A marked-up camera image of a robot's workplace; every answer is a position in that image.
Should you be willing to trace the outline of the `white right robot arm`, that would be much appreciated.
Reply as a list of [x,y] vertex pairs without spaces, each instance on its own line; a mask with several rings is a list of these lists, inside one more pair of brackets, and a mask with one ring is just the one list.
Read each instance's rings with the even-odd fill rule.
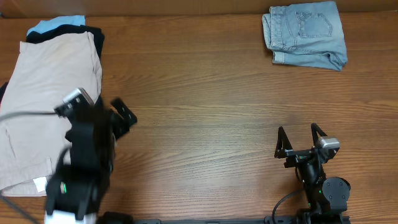
[[297,212],[297,223],[344,223],[343,212],[351,186],[340,177],[327,177],[323,164],[333,159],[340,149],[340,142],[327,135],[316,124],[311,124],[313,146],[295,151],[283,127],[278,128],[274,157],[285,159],[286,168],[295,169],[296,178],[302,183],[302,191],[308,200],[308,208]]

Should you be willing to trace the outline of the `light blue denim shorts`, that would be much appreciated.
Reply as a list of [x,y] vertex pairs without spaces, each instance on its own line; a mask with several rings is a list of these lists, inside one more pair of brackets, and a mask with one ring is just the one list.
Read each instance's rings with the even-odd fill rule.
[[273,63],[340,71],[348,62],[334,1],[272,6],[262,26]]

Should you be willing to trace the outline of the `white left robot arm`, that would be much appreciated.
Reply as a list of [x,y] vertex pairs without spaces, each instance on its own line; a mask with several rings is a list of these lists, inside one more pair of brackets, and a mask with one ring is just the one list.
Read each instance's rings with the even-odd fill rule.
[[72,127],[65,135],[70,146],[60,153],[46,186],[45,222],[95,223],[109,189],[116,142],[137,123],[137,117],[120,98],[107,108],[82,96],[56,107],[55,113]]

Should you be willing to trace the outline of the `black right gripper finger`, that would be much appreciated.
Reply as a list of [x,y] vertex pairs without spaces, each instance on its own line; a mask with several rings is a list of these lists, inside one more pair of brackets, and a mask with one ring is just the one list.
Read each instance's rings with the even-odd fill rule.
[[275,158],[286,158],[289,157],[293,152],[293,147],[287,137],[282,126],[278,128],[277,133],[277,145],[274,153]]
[[319,137],[327,136],[327,134],[318,126],[317,123],[311,124],[313,144],[316,145]]

